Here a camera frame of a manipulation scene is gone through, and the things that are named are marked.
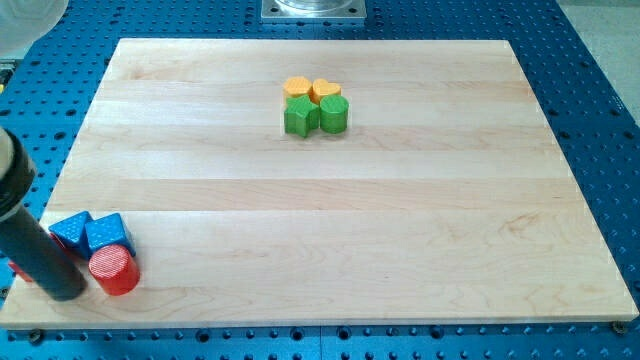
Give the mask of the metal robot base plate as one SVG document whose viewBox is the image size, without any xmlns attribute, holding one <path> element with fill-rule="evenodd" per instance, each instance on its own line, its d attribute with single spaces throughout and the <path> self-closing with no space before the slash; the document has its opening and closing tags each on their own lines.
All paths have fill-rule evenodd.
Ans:
<svg viewBox="0 0 640 360">
<path fill-rule="evenodd" d="M 269 21 L 364 20 L 365 0 L 261 0 L 261 18 Z"/>
</svg>

